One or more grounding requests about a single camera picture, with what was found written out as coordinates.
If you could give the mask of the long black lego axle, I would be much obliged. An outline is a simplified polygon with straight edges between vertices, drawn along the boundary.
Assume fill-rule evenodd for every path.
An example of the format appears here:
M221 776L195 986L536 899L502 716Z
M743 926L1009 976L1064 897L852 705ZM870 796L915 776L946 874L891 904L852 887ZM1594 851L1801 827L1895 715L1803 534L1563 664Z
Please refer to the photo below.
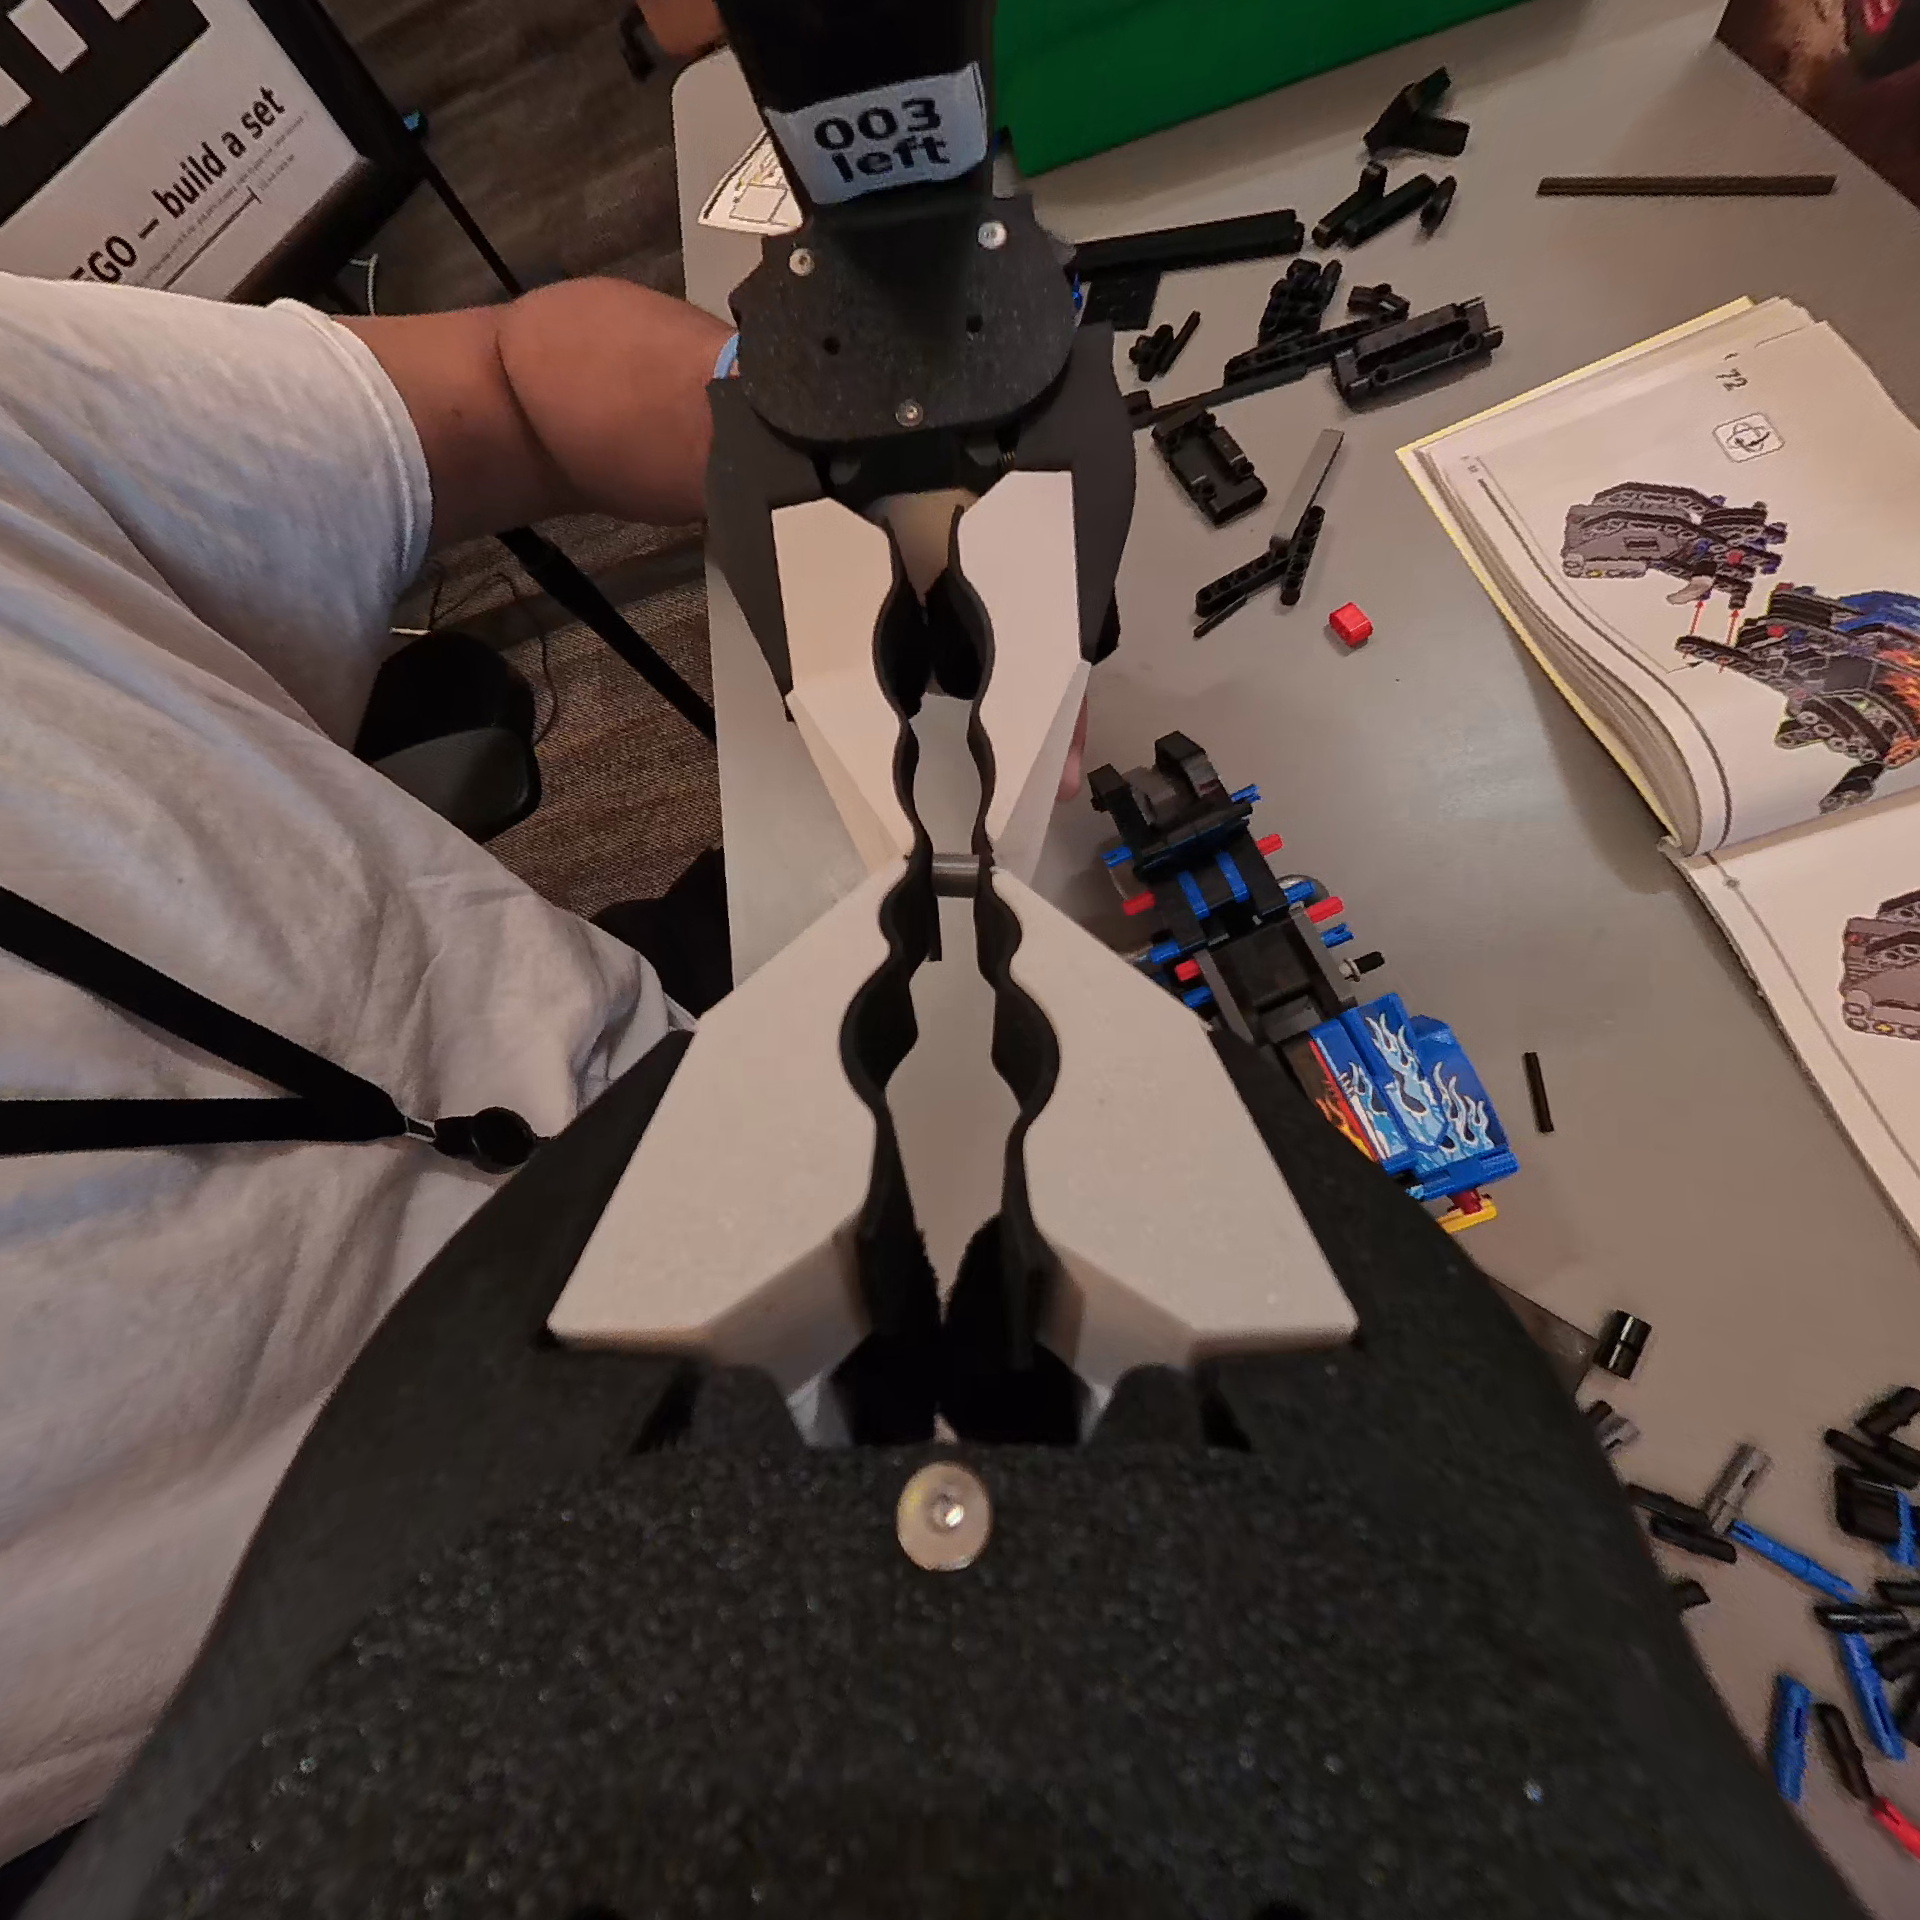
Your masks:
M1838 191L1832 173L1784 175L1567 175L1545 177L1537 194L1552 200L1799 200Z

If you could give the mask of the person's left forearm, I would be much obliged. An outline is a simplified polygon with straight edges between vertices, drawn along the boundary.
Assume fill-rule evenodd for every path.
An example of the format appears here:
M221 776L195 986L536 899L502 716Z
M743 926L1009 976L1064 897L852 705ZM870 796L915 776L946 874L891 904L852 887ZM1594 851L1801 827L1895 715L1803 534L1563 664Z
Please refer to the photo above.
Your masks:
M339 328L373 352L415 426L432 548L559 516L706 518L708 386L734 335L702 308L585 278Z

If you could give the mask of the black sign stand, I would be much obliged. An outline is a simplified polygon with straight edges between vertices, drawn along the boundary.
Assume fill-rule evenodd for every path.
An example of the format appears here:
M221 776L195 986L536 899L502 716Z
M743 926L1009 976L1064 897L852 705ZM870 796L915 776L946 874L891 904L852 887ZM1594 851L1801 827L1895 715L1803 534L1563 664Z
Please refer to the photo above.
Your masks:
M402 115L388 99L325 5L252 2L252 13L313 87L326 115L349 135L357 175L349 180L345 200L316 215L298 239L282 244L270 265L255 269L242 280L240 294L270 301L321 284L325 273L347 265L354 242L371 239L417 188L429 186L502 294L521 297L521 278L432 157L425 121ZM530 526L505 530L496 542L568 621L586 626L691 728L717 742L711 702L633 628L560 546Z

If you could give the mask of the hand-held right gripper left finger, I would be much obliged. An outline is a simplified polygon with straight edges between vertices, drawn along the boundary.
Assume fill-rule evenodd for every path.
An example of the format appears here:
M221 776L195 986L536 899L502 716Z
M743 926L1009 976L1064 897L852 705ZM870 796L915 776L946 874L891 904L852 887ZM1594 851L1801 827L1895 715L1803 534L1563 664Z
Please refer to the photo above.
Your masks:
M932 1412L938 1281L891 1084L938 943L894 859L708 1013L549 1317L577 1348L691 1355L846 1412Z

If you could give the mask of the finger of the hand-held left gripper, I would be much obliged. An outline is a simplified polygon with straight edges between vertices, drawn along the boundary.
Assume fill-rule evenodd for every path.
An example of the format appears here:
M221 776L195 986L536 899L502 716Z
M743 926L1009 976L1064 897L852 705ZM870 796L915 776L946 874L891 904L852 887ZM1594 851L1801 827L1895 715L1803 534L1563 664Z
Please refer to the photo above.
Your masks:
M1038 874L1092 664L1085 657L1069 477L1007 477L957 523L958 582L987 661L969 720L976 834L997 869Z
M869 874L900 878L923 845L918 738L880 661L904 585L893 534L831 498L772 512L790 691L828 801Z

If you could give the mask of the black white task sign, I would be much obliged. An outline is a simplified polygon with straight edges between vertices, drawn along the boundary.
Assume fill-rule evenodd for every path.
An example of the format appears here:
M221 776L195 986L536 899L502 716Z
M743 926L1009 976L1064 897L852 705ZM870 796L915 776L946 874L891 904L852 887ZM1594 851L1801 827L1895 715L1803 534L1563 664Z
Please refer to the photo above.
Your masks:
M236 298L371 177L240 2L2 6L2 273Z

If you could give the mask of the pile of black blue pins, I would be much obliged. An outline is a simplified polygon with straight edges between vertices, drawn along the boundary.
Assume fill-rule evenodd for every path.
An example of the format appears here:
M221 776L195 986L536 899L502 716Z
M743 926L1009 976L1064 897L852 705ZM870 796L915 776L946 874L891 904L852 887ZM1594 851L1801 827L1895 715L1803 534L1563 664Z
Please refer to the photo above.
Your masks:
M1740 1309L1609 1312L1579 1387L1769 1786L1884 1916L1917 1916L1917 1339Z

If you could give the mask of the open instruction booklet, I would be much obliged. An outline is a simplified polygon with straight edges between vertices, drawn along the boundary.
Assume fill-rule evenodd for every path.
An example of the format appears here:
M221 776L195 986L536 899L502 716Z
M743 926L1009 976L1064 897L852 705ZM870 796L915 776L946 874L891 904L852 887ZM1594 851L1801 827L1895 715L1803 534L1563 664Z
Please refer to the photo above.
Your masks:
M1919 1229L1919 432L1732 301L1401 448Z

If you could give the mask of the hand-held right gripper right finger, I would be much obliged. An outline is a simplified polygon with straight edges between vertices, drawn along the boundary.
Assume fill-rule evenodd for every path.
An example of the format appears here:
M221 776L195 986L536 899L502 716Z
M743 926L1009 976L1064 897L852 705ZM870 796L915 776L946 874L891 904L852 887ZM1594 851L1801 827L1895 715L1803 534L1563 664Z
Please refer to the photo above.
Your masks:
M1004 869L972 909L1016 1116L969 1356L1108 1395L1143 1367L1348 1345L1358 1312L1209 1026Z

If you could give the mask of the green plastic bin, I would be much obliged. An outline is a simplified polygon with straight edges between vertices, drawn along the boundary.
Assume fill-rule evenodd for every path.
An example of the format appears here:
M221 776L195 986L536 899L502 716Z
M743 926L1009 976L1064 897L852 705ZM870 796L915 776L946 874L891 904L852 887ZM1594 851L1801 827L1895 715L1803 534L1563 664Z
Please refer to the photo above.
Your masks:
M1507 2L998 2L998 127L1043 177Z

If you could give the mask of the lego truck model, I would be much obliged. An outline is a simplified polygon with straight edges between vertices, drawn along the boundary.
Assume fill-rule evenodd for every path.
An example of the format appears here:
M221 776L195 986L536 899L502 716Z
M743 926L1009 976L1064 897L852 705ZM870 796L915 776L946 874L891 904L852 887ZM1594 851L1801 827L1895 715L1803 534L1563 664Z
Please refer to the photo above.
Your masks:
M1284 839L1254 820L1257 785L1230 787L1185 733L1150 765L1088 775L1117 834L1101 856L1136 925L1124 958L1213 1030L1284 1069L1309 1105L1437 1225L1496 1220L1521 1160L1448 1020L1415 1013L1356 945L1345 900L1284 873Z

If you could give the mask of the pile of black lego pieces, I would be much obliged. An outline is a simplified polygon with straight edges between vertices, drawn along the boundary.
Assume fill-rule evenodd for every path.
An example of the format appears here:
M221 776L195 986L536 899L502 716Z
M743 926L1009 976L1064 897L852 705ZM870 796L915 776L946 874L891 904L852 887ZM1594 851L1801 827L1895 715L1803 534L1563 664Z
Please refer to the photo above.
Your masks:
M1412 173L1392 180L1391 162L1407 157L1446 162L1467 152L1473 131L1445 111L1451 91L1446 67L1399 89L1363 136L1366 160L1355 191L1312 226L1292 208L1277 208L1086 242L1069 263L1073 292L1092 323L1121 315L1108 306L1121 292L1138 292L1150 304L1165 275L1286 259L1284 275L1267 292L1254 342L1224 362L1210 391L1154 392L1154 382L1170 374L1199 330L1199 313L1185 324L1141 333L1128 346L1136 378L1123 396L1128 422L1150 434L1178 492L1215 528L1252 516L1269 498L1252 459L1222 421L1224 406L1326 372L1340 402L1356 412L1443 372L1485 365L1502 346L1505 330L1485 301L1445 301L1415 310L1391 283L1348 286L1347 319L1330 323L1347 254L1409 223L1422 239L1446 225L1458 179Z

